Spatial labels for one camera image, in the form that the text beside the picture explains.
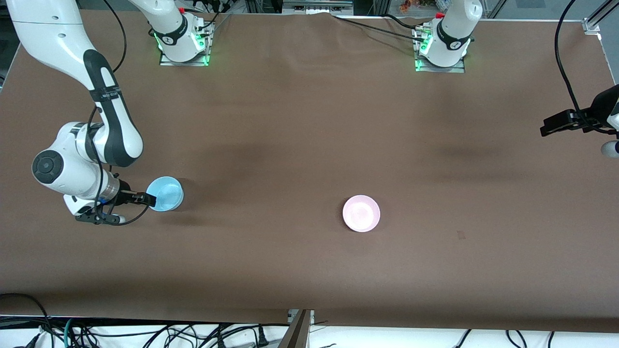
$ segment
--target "pink plate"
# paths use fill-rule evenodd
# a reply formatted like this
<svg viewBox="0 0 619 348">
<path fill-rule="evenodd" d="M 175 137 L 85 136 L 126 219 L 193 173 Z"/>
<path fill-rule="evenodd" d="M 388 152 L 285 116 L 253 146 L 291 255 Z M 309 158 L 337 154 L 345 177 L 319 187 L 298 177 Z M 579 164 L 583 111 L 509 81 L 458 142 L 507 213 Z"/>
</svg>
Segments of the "pink plate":
<svg viewBox="0 0 619 348">
<path fill-rule="evenodd" d="M 381 218 L 381 210 L 378 209 L 378 204 L 374 199 L 359 194 L 346 201 L 342 215 L 344 222 L 351 230 L 367 232 L 378 225 L 378 220 Z"/>
</svg>

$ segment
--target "brown tabletop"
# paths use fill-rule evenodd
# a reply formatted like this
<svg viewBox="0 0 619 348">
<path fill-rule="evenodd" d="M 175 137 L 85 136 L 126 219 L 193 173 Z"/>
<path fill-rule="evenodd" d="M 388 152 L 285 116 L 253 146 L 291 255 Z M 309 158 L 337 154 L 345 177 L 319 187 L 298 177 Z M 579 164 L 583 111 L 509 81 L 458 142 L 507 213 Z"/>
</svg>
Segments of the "brown tabletop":
<svg viewBox="0 0 619 348">
<path fill-rule="evenodd" d="M 0 95 L 2 291 L 52 315 L 281 322 L 313 308 L 329 324 L 619 331 L 611 139 L 539 134 L 571 107 L 556 23 L 481 22 L 466 73 L 433 74 L 415 72 L 406 39 L 327 14 L 233 15 L 209 67 L 160 67 L 144 17 L 120 15 L 116 77 L 145 147 L 117 172 L 135 189 L 175 176 L 185 202 L 126 227 L 76 222 L 30 165 L 92 102 L 20 49 Z M 83 17 L 114 66 L 113 16 Z M 600 43 L 577 23 L 562 42 L 588 106 L 612 85 Z M 355 194 L 381 207 L 369 233 L 343 225 Z"/>
</svg>

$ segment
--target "light blue plastic cup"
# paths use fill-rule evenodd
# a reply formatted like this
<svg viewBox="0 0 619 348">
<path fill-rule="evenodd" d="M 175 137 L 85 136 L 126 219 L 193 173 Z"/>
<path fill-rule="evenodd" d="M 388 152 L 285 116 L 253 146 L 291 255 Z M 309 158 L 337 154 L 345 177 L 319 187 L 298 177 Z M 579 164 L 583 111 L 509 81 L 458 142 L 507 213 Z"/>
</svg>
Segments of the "light blue plastic cup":
<svg viewBox="0 0 619 348">
<path fill-rule="evenodd" d="M 146 193 L 157 197 L 154 211 L 172 211 L 181 205 L 184 198 L 183 187 L 171 176 L 162 176 L 151 182 Z"/>
</svg>

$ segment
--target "teal cable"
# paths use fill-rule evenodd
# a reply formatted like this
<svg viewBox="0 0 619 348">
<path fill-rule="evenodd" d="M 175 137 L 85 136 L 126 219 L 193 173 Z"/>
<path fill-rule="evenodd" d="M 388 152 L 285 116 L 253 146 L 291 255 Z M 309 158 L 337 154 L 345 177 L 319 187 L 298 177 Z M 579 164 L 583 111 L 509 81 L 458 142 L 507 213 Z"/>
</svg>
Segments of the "teal cable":
<svg viewBox="0 0 619 348">
<path fill-rule="evenodd" d="M 73 318 L 67 320 L 67 325 L 64 326 L 64 348 L 69 348 L 69 328 L 71 327 L 71 321 Z"/>
</svg>

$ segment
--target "white floor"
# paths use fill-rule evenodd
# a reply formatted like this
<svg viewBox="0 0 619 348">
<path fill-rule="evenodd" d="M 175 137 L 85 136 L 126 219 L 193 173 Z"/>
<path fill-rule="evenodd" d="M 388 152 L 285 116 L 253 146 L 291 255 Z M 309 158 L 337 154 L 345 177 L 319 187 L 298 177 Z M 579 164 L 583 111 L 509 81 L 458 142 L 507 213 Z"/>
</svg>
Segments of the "white floor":
<svg viewBox="0 0 619 348">
<path fill-rule="evenodd" d="M 150 332 L 162 326 L 117 326 L 95 328 L 100 334 L 126 334 Z M 216 325 L 196 326 L 198 335 L 209 334 Z M 267 340 L 274 341 L 284 336 L 286 327 L 265 328 Z M 464 330 L 461 329 L 395 329 L 395 328 L 353 328 L 313 326 L 309 335 L 309 348 L 323 348 L 335 344 L 334 348 L 454 348 Z M 0 348 L 25 346 L 36 335 L 37 329 L 0 330 Z M 529 348 L 547 348 L 548 332 L 522 331 Z M 520 344 L 517 334 L 512 331 L 512 338 Z M 150 348 L 161 348 L 167 335 L 160 335 Z M 100 348 L 141 348 L 150 335 L 132 337 L 99 337 Z M 225 340 L 227 348 L 238 347 L 254 342 L 251 330 L 244 331 Z M 39 338 L 36 348 L 51 347 L 49 335 Z M 63 343 L 56 339 L 56 347 Z M 462 348 L 514 348 L 509 343 L 504 331 L 473 330 Z M 619 347 L 619 334 L 596 333 L 556 333 L 552 348 L 607 348 Z M 175 339 L 170 348 L 191 348 L 188 341 Z"/>
</svg>

